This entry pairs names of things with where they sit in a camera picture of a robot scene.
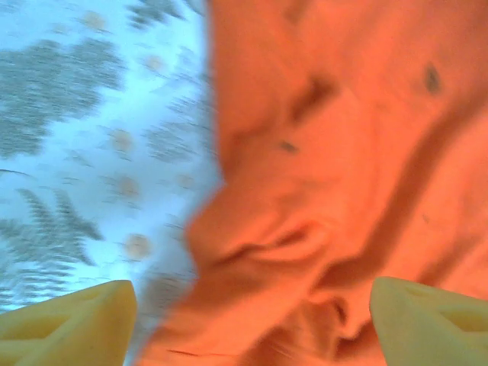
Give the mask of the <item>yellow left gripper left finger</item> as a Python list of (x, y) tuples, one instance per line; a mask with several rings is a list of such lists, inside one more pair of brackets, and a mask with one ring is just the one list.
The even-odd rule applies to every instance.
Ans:
[(1, 315), (1, 363), (124, 364), (137, 301), (128, 280), (110, 281)]

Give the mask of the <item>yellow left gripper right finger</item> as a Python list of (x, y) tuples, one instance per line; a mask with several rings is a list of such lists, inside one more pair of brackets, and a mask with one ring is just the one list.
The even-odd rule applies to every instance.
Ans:
[(370, 312), (388, 365), (487, 365), (484, 300), (381, 277), (371, 289)]

